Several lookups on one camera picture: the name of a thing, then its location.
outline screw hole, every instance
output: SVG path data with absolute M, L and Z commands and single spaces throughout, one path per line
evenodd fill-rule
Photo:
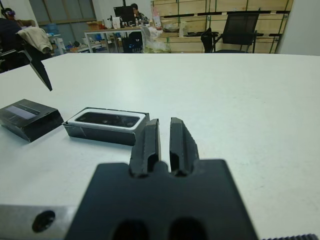
M 52 225 L 56 219 L 55 212 L 48 210 L 38 214 L 32 224 L 32 230 L 35 233 L 41 233 Z

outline bottle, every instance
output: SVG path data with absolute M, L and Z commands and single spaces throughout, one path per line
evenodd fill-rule
M 139 22 L 138 22 L 138 19 L 137 19 L 137 15 L 134 15 L 135 17 L 135 25 L 138 27 L 139 26 Z

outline phone box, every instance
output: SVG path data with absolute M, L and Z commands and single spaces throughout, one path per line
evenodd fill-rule
M 125 121 L 114 120 L 114 116 L 119 118 L 143 117 L 139 117 L 137 122 L 130 123 L 130 127 L 126 127 L 121 125 Z M 86 107 L 63 125 L 70 137 L 133 146 L 149 120 L 149 113 Z
M 57 109 L 27 99 L 0 109 L 0 124 L 30 143 L 63 122 Z

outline plastic bag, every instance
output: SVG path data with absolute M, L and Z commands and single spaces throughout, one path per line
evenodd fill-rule
M 158 33 L 154 31 L 154 28 L 142 26 L 141 34 L 143 41 L 143 52 L 145 54 L 171 53 L 170 47 L 166 43 L 156 41 Z
M 188 31 L 189 31 L 188 23 L 186 21 L 182 21 L 180 23 L 179 37 L 188 35 Z

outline black chair back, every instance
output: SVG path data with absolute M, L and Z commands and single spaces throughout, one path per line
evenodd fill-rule
M 231 13 L 223 31 L 224 44 L 251 45 L 255 37 L 258 13 Z
M 209 27 L 205 32 L 201 34 L 201 41 L 204 46 L 204 52 L 206 54 L 211 53 L 213 49 L 213 37 L 211 27 Z

